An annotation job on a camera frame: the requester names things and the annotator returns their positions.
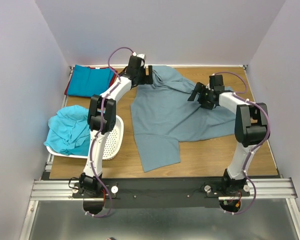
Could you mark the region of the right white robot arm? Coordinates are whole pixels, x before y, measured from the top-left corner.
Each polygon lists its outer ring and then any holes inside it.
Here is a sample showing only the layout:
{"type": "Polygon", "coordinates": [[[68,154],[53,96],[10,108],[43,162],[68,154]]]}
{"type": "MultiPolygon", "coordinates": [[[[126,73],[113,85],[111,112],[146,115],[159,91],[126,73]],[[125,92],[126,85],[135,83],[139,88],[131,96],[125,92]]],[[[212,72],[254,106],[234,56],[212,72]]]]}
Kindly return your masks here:
{"type": "Polygon", "coordinates": [[[231,196],[242,190],[248,179],[248,168],[257,150],[270,136],[268,109],[265,103],[244,99],[238,93],[226,90],[223,76],[209,76],[209,84],[196,83],[189,102],[197,100],[204,109],[224,107],[235,114],[234,136],[237,141],[234,156],[224,171],[217,191],[231,196]]]}

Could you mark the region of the grey-blue t shirt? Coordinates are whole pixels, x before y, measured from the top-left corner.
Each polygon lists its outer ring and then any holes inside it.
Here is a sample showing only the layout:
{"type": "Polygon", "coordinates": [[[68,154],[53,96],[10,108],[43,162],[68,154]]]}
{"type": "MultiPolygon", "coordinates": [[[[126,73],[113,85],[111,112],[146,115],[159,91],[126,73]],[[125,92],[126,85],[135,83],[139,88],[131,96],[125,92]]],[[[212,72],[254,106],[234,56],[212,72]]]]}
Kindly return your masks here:
{"type": "Polygon", "coordinates": [[[177,164],[180,142],[233,135],[235,114],[189,101],[195,83],[169,66],[154,66],[153,83],[139,85],[130,105],[134,140],[144,172],[177,164]]]}

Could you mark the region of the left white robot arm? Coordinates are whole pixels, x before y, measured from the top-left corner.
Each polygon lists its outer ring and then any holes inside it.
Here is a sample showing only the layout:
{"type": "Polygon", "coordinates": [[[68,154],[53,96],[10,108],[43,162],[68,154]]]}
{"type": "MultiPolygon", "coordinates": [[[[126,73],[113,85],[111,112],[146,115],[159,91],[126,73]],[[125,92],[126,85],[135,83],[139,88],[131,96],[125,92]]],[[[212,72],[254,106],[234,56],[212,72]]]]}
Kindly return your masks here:
{"type": "Polygon", "coordinates": [[[146,55],[132,53],[128,65],[116,74],[112,86],[90,99],[87,124],[90,130],[90,146],[86,165],[79,177],[79,187],[94,198],[106,189],[101,181],[102,161],[107,138],[114,129],[117,119],[117,103],[132,88],[153,83],[152,66],[146,72],[146,55]]]}

